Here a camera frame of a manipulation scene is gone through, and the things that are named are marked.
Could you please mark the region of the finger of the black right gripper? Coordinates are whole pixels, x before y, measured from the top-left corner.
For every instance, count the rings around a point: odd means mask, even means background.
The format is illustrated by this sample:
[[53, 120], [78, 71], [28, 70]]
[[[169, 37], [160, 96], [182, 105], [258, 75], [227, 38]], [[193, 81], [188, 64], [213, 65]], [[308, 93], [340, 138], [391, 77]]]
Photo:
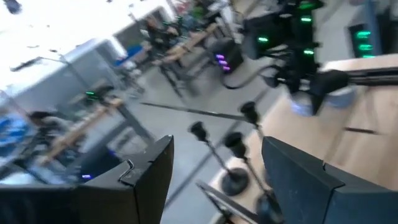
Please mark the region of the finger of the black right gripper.
[[329, 70], [318, 73], [310, 81], [310, 100], [312, 113], [316, 115], [327, 94], [344, 88], [349, 83], [349, 75], [340, 70]]
[[277, 88], [280, 85], [280, 76], [278, 75], [271, 75], [271, 76], [263, 76], [263, 80], [265, 81], [266, 85], [271, 88]]

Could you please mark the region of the black computer purple lights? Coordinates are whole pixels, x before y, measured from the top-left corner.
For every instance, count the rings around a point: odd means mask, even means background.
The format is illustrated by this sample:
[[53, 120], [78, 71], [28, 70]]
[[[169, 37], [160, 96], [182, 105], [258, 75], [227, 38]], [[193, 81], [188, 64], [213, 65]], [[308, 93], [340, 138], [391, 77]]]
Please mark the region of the black computer purple lights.
[[233, 73], [243, 62], [241, 46], [233, 39], [217, 41], [212, 48], [215, 60], [224, 74]]

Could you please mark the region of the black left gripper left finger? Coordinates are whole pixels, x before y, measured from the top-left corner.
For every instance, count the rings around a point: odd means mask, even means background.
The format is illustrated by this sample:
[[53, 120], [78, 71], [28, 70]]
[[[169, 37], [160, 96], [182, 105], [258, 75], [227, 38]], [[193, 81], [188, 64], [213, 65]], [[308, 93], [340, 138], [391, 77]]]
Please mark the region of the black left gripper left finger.
[[0, 224], [160, 224], [172, 135], [125, 160], [111, 152], [88, 159], [77, 184], [0, 184]]

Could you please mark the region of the person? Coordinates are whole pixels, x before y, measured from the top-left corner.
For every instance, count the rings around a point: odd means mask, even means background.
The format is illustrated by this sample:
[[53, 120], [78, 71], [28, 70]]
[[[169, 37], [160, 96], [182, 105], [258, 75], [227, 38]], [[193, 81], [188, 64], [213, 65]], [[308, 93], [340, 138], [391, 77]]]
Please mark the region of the person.
[[[41, 135], [44, 136], [44, 143], [46, 143], [48, 147], [48, 152], [50, 152], [52, 149], [55, 149], [55, 140], [59, 136], [63, 136], [65, 133], [69, 132], [73, 124], [70, 120], [60, 118], [47, 111], [33, 111], [29, 113], [29, 119], [38, 127]], [[79, 147], [81, 140], [84, 139], [85, 136], [73, 143], [72, 147], [66, 147], [57, 155], [59, 156], [65, 153], [67, 159], [80, 156], [81, 152], [79, 151]]]
[[160, 28], [155, 20], [146, 19], [146, 30], [149, 35], [149, 42], [156, 50], [168, 50], [172, 47], [171, 39], [178, 36], [173, 27]]

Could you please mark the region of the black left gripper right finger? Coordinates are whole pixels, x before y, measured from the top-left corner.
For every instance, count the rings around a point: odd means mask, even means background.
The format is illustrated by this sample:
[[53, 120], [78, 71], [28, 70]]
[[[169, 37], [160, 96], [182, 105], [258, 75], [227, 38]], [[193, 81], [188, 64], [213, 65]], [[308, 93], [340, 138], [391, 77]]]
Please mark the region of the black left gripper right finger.
[[398, 191], [270, 136], [262, 158], [286, 224], [398, 224]]

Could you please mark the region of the black metal candlestick holder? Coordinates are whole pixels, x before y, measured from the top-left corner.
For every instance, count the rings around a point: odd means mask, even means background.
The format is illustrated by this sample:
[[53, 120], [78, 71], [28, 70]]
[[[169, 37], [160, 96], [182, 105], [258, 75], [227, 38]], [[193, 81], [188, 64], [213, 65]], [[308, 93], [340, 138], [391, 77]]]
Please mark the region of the black metal candlestick holder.
[[257, 135], [259, 139], [262, 140], [264, 137], [264, 133], [262, 132], [260, 126], [260, 116], [256, 109], [256, 103], [254, 101], [247, 101], [243, 105], [241, 105], [239, 111], [243, 114], [246, 121], [251, 123], [257, 131]]
[[248, 172], [242, 168], [229, 169], [220, 155], [216, 152], [216, 148], [208, 139], [208, 132], [204, 128], [201, 121], [193, 123], [189, 127], [189, 132], [192, 133], [200, 142], [206, 144], [211, 154], [216, 158], [221, 168], [224, 169], [225, 174], [220, 180], [220, 187], [227, 196], [239, 195], [246, 190], [249, 185]]
[[283, 224], [284, 218], [279, 204], [275, 198], [274, 192], [272, 190], [266, 189], [263, 186], [249, 158], [246, 156], [247, 147], [243, 143], [243, 135], [239, 132], [228, 134], [224, 139], [224, 145], [231, 150], [234, 157], [241, 159], [248, 167], [250, 173], [256, 181], [256, 184], [262, 191], [255, 206], [259, 220], [263, 224]]

